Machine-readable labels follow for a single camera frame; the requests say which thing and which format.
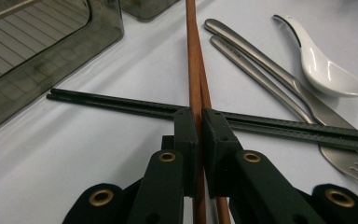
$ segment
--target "wooden chopstick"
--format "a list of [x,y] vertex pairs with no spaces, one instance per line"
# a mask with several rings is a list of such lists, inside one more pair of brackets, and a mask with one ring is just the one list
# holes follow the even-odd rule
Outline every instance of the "wooden chopstick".
[[[199,134],[199,140],[202,137],[202,108],[212,108],[209,95],[208,82],[203,63],[202,50],[200,46],[200,36],[196,20],[196,6],[194,0],[186,0],[186,28],[187,28],[187,53],[188,53],[188,79],[190,91],[190,107],[193,109],[194,120]],[[205,192],[204,192],[204,173],[202,160],[202,146],[199,154],[199,172],[198,172],[198,198],[193,201],[193,222],[206,223],[205,213]],[[216,198],[216,207],[219,217],[219,223],[229,224],[227,199]]]

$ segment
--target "metal fork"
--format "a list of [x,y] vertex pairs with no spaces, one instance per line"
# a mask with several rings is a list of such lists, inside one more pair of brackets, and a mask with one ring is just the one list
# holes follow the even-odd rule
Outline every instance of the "metal fork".
[[[325,105],[311,92],[309,92],[298,79],[286,72],[283,68],[273,62],[264,53],[236,34],[230,28],[217,20],[207,20],[205,28],[212,33],[222,36],[219,38],[214,36],[211,41],[219,48],[228,58],[237,66],[244,70],[248,75],[255,78],[262,86],[270,91],[280,101],[288,105],[306,122],[312,122],[312,118],[307,115],[302,108],[293,102],[282,90],[264,76],[257,68],[244,58],[238,50],[250,57],[257,64],[266,69],[270,74],[276,77],[298,98],[300,98],[310,109],[313,118],[324,125],[337,126],[342,128],[353,128],[344,118],[337,114],[330,107]],[[349,175],[358,180],[358,153],[347,152],[332,147],[319,146],[324,157],[340,172]]]

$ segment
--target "white spoon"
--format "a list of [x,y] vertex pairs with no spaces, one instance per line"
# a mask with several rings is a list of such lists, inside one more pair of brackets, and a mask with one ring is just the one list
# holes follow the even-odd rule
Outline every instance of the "white spoon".
[[332,96],[358,96],[358,77],[330,61],[298,21],[290,16],[274,15],[273,18],[285,22],[295,33],[304,73],[316,89]]

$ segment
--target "knife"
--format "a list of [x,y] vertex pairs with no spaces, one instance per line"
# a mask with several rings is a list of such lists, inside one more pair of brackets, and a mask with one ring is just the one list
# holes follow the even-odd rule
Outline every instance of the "knife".
[[[321,100],[308,91],[298,79],[286,72],[283,68],[273,62],[263,52],[258,50],[250,44],[243,37],[232,31],[220,21],[208,19],[205,21],[205,28],[213,34],[223,37],[228,43],[223,45],[222,49],[226,52],[235,52],[237,49],[258,63],[261,67],[270,72],[276,77],[284,86],[292,91],[298,98],[300,98],[310,109],[310,112],[317,122],[324,125],[337,126],[343,128],[353,128],[344,118],[337,114],[330,107],[325,105]],[[239,57],[241,54],[236,53],[236,57],[228,57],[231,61],[241,61]],[[273,94],[282,101],[279,94]],[[358,153],[357,152],[342,152],[333,147],[319,146],[324,157],[340,172],[358,179]]]

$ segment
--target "white table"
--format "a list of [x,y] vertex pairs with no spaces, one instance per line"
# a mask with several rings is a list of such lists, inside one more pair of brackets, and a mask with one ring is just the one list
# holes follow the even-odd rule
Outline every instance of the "white table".
[[[298,77],[310,90],[296,41],[274,21],[290,14],[325,54],[358,76],[358,1],[199,0],[198,24],[213,108],[298,120],[210,43],[202,24],[227,24]],[[123,13],[124,38],[57,88],[188,105],[185,1],[149,23]],[[316,95],[358,128],[358,98]],[[0,128],[0,224],[62,223],[78,196],[99,183],[126,188],[143,176],[172,122],[81,105],[42,95]],[[332,183],[358,195],[358,181],[334,169],[316,144],[235,132],[244,148],[265,154],[296,188]],[[214,221],[207,208],[209,223]],[[185,221],[191,223],[186,199]]]

